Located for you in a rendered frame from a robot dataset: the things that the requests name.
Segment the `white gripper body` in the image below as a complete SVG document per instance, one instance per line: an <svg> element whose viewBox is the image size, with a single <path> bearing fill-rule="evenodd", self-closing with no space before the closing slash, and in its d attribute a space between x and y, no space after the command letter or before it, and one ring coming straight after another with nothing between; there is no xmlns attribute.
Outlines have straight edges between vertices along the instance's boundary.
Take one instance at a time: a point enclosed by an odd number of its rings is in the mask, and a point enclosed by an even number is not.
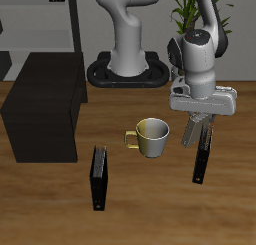
<svg viewBox="0 0 256 245"><path fill-rule="evenodd" d="M237 91L232 87L217 86L206 99L193 99L188 86L171 88L169 106L172 110L202 112L231 116L236 111Z"/></svg>

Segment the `thin black book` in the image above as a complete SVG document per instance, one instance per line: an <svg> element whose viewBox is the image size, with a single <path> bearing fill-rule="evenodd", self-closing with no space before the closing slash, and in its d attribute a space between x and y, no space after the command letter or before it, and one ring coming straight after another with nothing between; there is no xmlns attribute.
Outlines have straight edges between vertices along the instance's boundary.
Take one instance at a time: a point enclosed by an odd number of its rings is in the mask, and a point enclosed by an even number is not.
<svg viewBox="0 0 256 245"><path fill-rule="evenodd" d="M204 124L201 129L192 182L202 184L208 163L213 133L212 124Z"/></svg>

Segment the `thick black book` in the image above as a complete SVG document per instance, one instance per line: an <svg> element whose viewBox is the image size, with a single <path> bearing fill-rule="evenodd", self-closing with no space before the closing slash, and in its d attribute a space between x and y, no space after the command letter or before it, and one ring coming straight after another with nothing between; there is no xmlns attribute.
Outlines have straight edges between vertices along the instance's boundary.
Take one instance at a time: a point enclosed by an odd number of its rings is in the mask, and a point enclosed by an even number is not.
<svg viewBox="0 0 256 245"><path fill-rule="evenodd" d="M108 186L106 147L94 147L89 178L93 210L104 211Z"/></svg>

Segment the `yellow and white mug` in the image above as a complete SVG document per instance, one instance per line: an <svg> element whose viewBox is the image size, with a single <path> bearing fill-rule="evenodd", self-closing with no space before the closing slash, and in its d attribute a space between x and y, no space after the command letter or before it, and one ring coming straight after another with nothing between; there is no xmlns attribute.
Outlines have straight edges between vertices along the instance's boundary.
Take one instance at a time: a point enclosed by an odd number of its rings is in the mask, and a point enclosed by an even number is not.
<svg viewBox="0 0 256 245"><path fill-rule="evenodd" d="M170 132L166 122L157 118L141 120L134 131L126 131L124 135L125 146L129 149L139 149L147 158L159 157L163 151ZM137 144L129 144L128 136L136 136Z"/></svg>

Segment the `green pot plant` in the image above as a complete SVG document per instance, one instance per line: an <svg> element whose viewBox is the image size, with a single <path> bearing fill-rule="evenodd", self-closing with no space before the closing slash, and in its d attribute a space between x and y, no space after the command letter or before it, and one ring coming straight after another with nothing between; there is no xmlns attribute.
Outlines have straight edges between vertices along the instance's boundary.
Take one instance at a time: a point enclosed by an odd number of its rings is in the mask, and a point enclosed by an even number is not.
<svg viewBox="0 0 256 245"><path fill-rule="evenodd" d="M175 8L171 12L170 17L171 20L176 22L179 28L177 33L182 35L185 32L191 31L195 28L195 23L201 16L201 12L196 0L183 0L183 3L180 3L179 0L175 1L179 7Z"/></svg>

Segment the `dark brown desk caddy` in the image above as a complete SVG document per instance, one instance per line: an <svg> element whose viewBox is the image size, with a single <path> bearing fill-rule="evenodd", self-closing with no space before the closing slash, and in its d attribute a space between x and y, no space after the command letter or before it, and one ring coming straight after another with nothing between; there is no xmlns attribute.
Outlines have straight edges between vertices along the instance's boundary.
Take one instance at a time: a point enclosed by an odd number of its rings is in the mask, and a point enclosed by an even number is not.
<svg viewBox="0 0 256 245"><path fill-rule="evenodd" d="M75 130L87 101L81 53L31 53L0 115L18 163L75 163Z"/></svg>

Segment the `dark box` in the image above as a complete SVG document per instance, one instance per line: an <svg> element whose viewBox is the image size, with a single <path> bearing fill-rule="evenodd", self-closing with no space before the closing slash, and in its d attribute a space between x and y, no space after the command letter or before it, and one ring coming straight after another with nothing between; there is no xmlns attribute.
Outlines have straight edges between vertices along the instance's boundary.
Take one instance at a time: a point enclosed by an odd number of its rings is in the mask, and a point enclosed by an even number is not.
<svg viewBox="0 0 256 245"><path fill-rule="evenodd" d="M0 81L3 81L12 66L12 60L8 51L0 51Z"/></svg>

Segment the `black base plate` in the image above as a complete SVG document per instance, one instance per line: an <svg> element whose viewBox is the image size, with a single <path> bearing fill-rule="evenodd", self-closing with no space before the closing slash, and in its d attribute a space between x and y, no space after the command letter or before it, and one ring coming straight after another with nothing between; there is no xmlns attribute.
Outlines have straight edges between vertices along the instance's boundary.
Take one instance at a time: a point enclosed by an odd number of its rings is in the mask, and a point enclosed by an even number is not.
<svg viewBox="0 0 256 245"><path fill-rule="evenodd" d="M157 88L165 85L170 78L168 67L159 60L158 54L146 51L146 61L149 68L134 77L122 77L107 68L110 62L110 52L101 52L97 60L87 69L87 79L99 88Z"/></svg>

